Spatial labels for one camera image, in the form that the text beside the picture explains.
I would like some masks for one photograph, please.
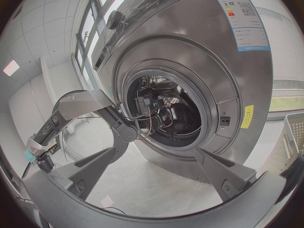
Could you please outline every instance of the white wall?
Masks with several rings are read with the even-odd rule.
[[[10,113],[0,113],[0,145],[8,162],[21,178],[28,164],[24,143],[18,135]]]
[[[40,74],[22,86],[10,99],[9,107],[16,129],[26,145],[50,117],[53,103]]]
[[[55,89],[54,89],[54,86],[53,86],[49,66],[48,66],[48,64],[45,61],[45,58],[43,56],[40,57],[40,61],[41,61],[42,74],[43,74],[43,77],[44,77],[44,81],[45,81],[48,93],[50,95],[50,98],[51,98],[51,101],[52,101],[53,105],[55,105],[56,101],[57,101],[55,99],[58,99],[58,96],[57,96],[57,94],[55,92]]]
[[[51,68],[49,70],[49,77],[55,91],[54,97],[56,101],[65,93],[82,89],[71,61]]]
[[[54,102],[65,93],[81,89],[71,61],[51,69],[46,66],[43,72],[22,86],[9,100],[16,129],[25,145],[50,117]]]

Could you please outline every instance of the floor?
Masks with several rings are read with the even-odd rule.
[[[52,155],[53,161],[60,165],[112,146],[112,134],[103,120],[77,121],[64,133],[69,148],[65,145],[65,152],[59,150]],[[257,170],[257,176],[283,125],[283,121],[267,122],[245,162],[246,166]],[[168,217],[202,211],[222,200],[212,185],[178,176],[148,162],[131,143],[126,153],[108,166],[86,202],[101,208],[116,207],[131,216]]]

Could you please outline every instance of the china energy label sticker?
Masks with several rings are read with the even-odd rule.
[[[261,19],[250,0],[218,0],[231,25],[239,51],[269,51]]]
[[[246,106],[245,107],[244,120],[242,122],[241,128],[248,128],[249,127],[249,125],[251,123],[252,115],[253,115],[253,105]]]

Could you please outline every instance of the cable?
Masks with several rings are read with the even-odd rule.
[[[135,118],[129,118],[129,117],[126,117],[126,116],[122,116],[124,118],[127,118],[129,120],[134,120],[134,121],[144,121],[144,120],[150,120],[152,119],[153,117],[149,117],[149,118],[143,118],[143,119],[135,119]],[[87,116],[87,117],[78,117],[77,119],[82,119],[82,118],[101,118],[101,116]]]
[[[59,134],[59,131],[58,131],[58,129],[55,127],[55,124],[53,123],[52,116],[50,116],[49,119],[50,119],[51,126],[52,126],[53,129],[56,131],[56,135],[58,135],[58,134]]]
[[[62,148],[63,148],[63,153],[64,153],[65,161],[67,162],[67,159],[66,159],[67,156],[65,154],[65,150],[64,150],[64,146],[63,146],[63,140],[62,140]]]
[[[101,116],[86,116],[86,117],[78,117],[77,119],[82,119],[82,118],[101,118]]]
[[[150,114],[149,107],[147,107],[147,109],[148,109],[149,117],[151,118],[151,114]],[[145,137],[143,137],[143,138],[139,138],[139,139],[136,139],[136,140],[143,140],[143,139],[146,139],[146,138],[149,136],[149,134],[150,134],[151,130],[152,130],[152,120],[150,119],[150,129],[149,129],[148,134],[147,134]]]
[[[18,200],[21,200],[21,199],[22,199],[23,202],[24,202],[24,201],[32,201],[32,200],[27,200],[27,199],[24,199],[24,198],[21,198],[21,197],[17,197],[17,196],[15,196],[15,197],[16,197],[16,199],[18,199]]]
[[[171,119],[171,123],[168,125],[168,126],[165,126],[165,127],[160,127],[160,128],[158,128],[157,130],[159,130],[159,129],[163,129],[163,128],[166,128],[166,127],[170,127],[172,124],[173,124],[173,120],[172,120],[172,118],[170,117],[170,119]]]
[[[127,215],[124,211],[118,209],[118,208],[115,208],[115,207],[106,207],[106,208],[101,208],[101,209],[117,209],[119,210],[121,213],[124,213],[124,215]]]

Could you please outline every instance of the energy label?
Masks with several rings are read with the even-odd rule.
[[[269,51],[264,26],[250,0],[218,2],[228,18],[239,51]]]

